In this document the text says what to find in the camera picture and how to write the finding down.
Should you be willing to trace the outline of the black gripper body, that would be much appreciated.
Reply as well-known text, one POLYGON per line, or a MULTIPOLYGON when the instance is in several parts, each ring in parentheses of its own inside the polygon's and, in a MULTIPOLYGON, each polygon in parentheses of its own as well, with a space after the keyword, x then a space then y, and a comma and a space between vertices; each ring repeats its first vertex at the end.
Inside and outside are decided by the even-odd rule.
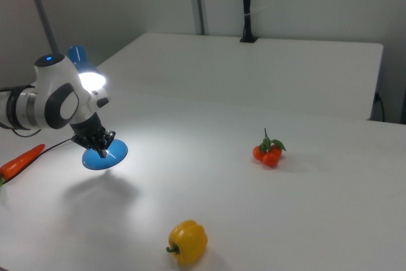
POLYGON ((72 141, 85 149, 106 151, 115 138, 114 131, 108 131, 102 126, 98 114, 77 124, 70 124, 74 135, 72 141))

